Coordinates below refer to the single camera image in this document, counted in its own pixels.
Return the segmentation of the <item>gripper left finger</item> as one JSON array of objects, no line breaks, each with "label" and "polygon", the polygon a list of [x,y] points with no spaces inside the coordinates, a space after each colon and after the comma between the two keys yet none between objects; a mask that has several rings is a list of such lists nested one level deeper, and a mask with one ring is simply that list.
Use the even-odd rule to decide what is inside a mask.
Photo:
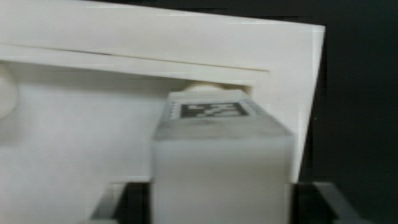
[{"label": "gripper left finger", "polygon": [[113,183],[88,224],[152,224],[150,183]]}]

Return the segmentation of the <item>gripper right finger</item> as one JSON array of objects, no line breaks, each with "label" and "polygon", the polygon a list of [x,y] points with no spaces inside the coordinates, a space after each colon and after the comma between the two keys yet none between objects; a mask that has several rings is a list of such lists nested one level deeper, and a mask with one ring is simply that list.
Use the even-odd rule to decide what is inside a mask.
[{"label": "gripper right finger", "polygon": [[372,224],[331,182],[296,184],[292,224]]}]

